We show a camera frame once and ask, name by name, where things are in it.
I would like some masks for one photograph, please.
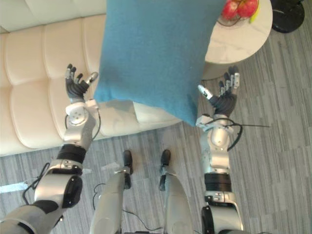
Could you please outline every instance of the floor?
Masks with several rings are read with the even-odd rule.
[[[230,151],[233,189],[245,229],[253,234],[311,233],[312,2],[303,4],[306,19],[301,28],[288,35],[272,31],[265,45],[239,66],[241,87],[232,119],[271,126],[246,127]],[[203,83],[217,92],[217,79]],[[203,98],[199,113],[213,113]],[[162,226],[164,199],[158,190],[158,169],[161,152],[167,148],[188,196],[194,229],[200,231],[200,210],[205,205],[200,134],[199,129],[180,123],[93,142],[84,163],[81,201],[66,212],[53,233],[88,233],[93,188],[108,180],[124,149],[131,149],[134,158],[133,186],[124,193],[124,208],[137,213],[149,227]],[[58,150],[0,158],[0,186],[37,176]],[[0,194],[0,217],[22,204],[21,192]],[[145,230],[136,217],[125,213],[122,229]]]

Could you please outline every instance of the blue pillow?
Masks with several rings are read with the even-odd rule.
[[[131,100],[195,125],[210,35],[225,0],[107,0],[95,92]]]

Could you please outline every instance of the apple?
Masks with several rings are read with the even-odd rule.
[[[258,0],[242,0],[237,8],[237,13],[241,17],[251,17],[258,8]]]
[[[231,20],[237,15],[239,2],[227,0],[222,11],[222,16],[226,20]]]

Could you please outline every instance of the black cable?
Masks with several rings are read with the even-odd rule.
[[[96,188],[97,188],[99,185],[102,185],[102,184],[105,185],[104,183],[101,183],[101,184],[96,185],[96,186],[94,187],[94,189],[93,189],[94,195],[93,195],[92,205],[93,205],[93,209],[94,209],[94,210],[96,209],[95,203],[94,203],[94,199],[95,199],[96,195],[98,194],[97,191],[96,191]],[[131,215],[134,215],[135,217],[137,217],[137,218],[140,220],[140,222],[143,224],[143,226],[144,226],[147,230],[149,230],[149,231],[156,231],[156,230],[159,230],[159,229],[162,229],[162,228],[163,228],[163,227],[149,228],[149,227],[147,227],[147,226],[145,225],[145,223],[143,222],[143,220],[142,220],[137,214],[135,214],[135,213],[133,213],[133,212],[131,212],[131,211],[126,211],[126,210],[124,210],[124,209],[122,209],[122,211],[124,211],[125,213],[131,214]]]
[[[159,230],[159,229],[163,229],[163,227],[149,228],[149,227],[147,227],[147,226],[145,225],[145,223],[143,222],[143,220],[142,220],[137,214],[135,214],[135,213],[133,213],[133,212],[131,212],[131,211],[126,211],[126,210],[124,210],[124,209],[122,209],[122,211],[124,211],[124,212],[126,212],[126,213],[128,213],[128,214],[131,214],[131,215],[134,215],[135,217],[137,217],[137,218],[140,220],[140,222],[143,224],[143,226],[144,226],[147,230],[149,230],[149,231],[156,231],[156,230]]]
[[[273,233],[267,233],[267,232],[261,232],[261,233],[258,233],[258,234],[273,234]]]
[[[65,115],[65,128],[67,129],[67,118],[68,118],[68,115]]]
[[[240,140],[242,134],[243,134],[243,126],[247,126],[247,127],[263,127],[263,128],[270,128],[270,126],[267,125],[252,125],[252,124],[240,124],[240,123],[235,123],[233,120],[231,120],[230,118],[216,118],[211,120],[210,122],[207,123],[211,124],[213,122],[216,122],[218,120],[227,120],[230,121],[232,124],[229,125],[225,125],[225,127],[232,127],[232,126],[239,126],[239,132],[237,134],[236,139],[234,140],[234,142],[232,143],[232,145],[228,148],[228,151],[230,151]]]
[[[46,170],[49,166],[50,166],[50,163],[47,162],[47,163],[43,166],[43,168],[42,168],[42,170],[41,170],[39,176],[37,176],[37,179],[36,179],[34,182],[32,182],[32,183],[23,191],[23,193],[22,193],[22,198],[23,198],[23,200],[24,200],[24,202],[25,202],[26,205],[29,205],[29,202],[28,202],[28,200],[27,200],[27,198],[26,198],[26,193],[27,193],[27,191],[28,191],[30,188],[32,188],[33,190],[36,189],[36,187],[38,186],[39,181],[41,180],[41,178],[43,177],[43,175],[44,175],[44,173],[45,173],[45,170]]]
[[[95,206],[95,204],[94,204],[94,198],[95,198],[96,195],[98,194],[97,191],[96,191],[96,189],[97,189],[97,187],[100,186],[100,185],[105,185],[105,184],[104,184],[104,183],[100,183],[100,184],[98,184],[97,186],[95,186],[94,189],[93,189],[94,195],[93,195],[93,198],[92,198],[92,205],[93,205],[93,209],[94,209],[94,210],[96,210],[96,206]]]
[[[97,129],[97,133],[95,134],[95,136],[92,138],[92,140],[94,140],[96,137],[97,137],[97,135],[98,135],[98,133],[99,133],[99,130],[100,130],[100,128],[101,128],[101,116],[99,115],[99,111],[97,110],[97,114],[98,114],[98,129]]]

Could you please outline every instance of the white sofa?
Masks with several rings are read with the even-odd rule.
[[[64,72],[68,63],[84,77],[98,71],[105,8],[102,0],[0,0],[0,156],[62,144]],[[97,139],[180,122],[131,101],[100,103],[100,115]]]

